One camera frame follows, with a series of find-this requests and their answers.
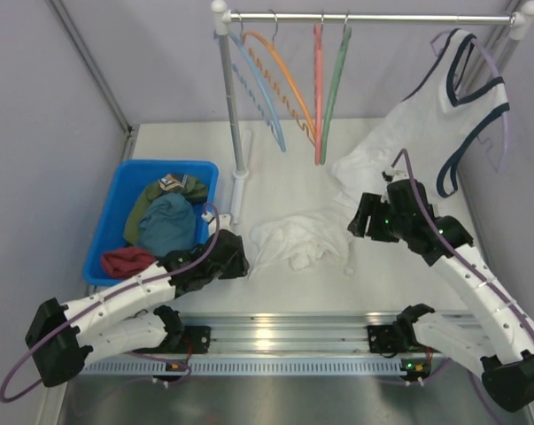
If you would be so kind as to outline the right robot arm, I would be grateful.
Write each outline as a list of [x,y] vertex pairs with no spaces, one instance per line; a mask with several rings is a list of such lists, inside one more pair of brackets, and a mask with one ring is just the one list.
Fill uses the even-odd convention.
[[491,399],[516,412],[534,401],[534,321],[485,264],[471,234],[452,216],[436,216],[420,182],[389,182],[383,195],[363,193],[348,231],[406,244],[442,277],[481,327],[467,331],[434,308],[410,305],[379,335],[373,352],[431,348],[478,377]]

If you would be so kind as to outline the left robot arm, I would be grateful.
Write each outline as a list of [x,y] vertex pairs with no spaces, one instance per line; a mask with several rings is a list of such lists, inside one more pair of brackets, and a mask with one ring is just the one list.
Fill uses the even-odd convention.
[[175,351],[184,326],[168,302],[248,271],[243,238],[222,229],[97,294],[64,304],[56,298],[42,302],[25,337],[42,384],[66,383],[86,366],[126,352]]

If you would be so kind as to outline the green hanger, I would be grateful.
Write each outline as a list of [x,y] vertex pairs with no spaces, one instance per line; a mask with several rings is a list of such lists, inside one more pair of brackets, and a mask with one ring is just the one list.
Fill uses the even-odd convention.
[[329,95],[326,103],[326,110],[323,119],[323,126],[321,131],[321,157],[320,164],[324,165],[326,162],[330,124],[334,116],[335,104],[337,101],[337,93],[339,91],[340,82],[342,79],[344,64],[346,61],[347,52],[349,49],[350,40],[352,37],[352,29],[348,25],[348,19],[344,20],[344,28],[342,33],[341,43],[337,52],[336,61],[334,64],[332,78],[329,86]]

